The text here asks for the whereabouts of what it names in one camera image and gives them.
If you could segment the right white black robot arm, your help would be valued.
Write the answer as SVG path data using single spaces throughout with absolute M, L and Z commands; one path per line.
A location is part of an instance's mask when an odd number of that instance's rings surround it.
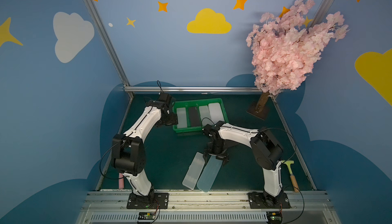
M 264 196 L 276 200 L 282 193 L 281 157 L 283 147 L 271 129 L 246 129 L 219 121 L 214 125 L 206 125 L 202 132 L 211 139 L 205 154 L 217 160 L 228 161 L 227 149 L 237 144 L 249 147 L 257 164 L 263 169 Z

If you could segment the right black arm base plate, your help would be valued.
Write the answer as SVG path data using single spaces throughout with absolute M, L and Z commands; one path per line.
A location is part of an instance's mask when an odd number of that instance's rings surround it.
M 287 194 L 283 191 L 277 196 L 264 192 L 249 192 L 248 201 L 251 209 L 290 209 Z

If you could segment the white opaque pencil case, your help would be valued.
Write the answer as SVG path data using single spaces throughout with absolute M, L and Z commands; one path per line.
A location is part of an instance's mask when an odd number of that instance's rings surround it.
M 210 103 L 208 105 L 211 120 L 214 124 L 219 121 L 225 121 L 220 103 Z

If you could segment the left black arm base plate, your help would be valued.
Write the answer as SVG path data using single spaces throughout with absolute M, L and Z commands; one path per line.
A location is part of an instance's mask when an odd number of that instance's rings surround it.
M 151 192 L 147 196 L 136 195 L 131 193 L 129 195 L 126 208 L 127 209 L 167 209 L 168 207 L 168 193 Z

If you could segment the black pencil case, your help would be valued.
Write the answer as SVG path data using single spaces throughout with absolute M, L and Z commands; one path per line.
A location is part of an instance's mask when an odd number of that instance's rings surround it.
M 189 115 L 191 127 L 200 127 L 201 126 L 200 115 L 199 115 L 197 107 L 190 107 L 188 109 L 188 115 Z

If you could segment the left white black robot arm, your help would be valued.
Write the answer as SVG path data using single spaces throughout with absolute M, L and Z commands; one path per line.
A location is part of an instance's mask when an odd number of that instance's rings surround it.
M 173 103 L 170 94 L 161 92 L 157 100 L 147 102 L 139 119 L 129 129 L 113 137 L 112 167 L 129 181 L 133 194 L 138 197 L 152 198 L 154 193 L 145 172 L 147 158 L 144 142 L 153 127 L 178 124 Z

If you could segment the green plastic storage tray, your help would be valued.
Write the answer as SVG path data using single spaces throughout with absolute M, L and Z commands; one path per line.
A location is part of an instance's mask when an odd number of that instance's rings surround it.
M 176 101 L 173 111 L 178 116 L 178 124 L 173 126 L 176 133 L 197 132 L 206 125 L 229 122 L 221 98 Z

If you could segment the light teal frosted pencil case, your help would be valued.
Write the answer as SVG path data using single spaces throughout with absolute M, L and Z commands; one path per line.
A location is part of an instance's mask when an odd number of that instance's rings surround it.
M 210 157 L 197 182 L 197 187 L 199 190 L 203 192 L 209 192 L 211 190 L 222 164 L 223 161 L 217 159 L 216 156 Z

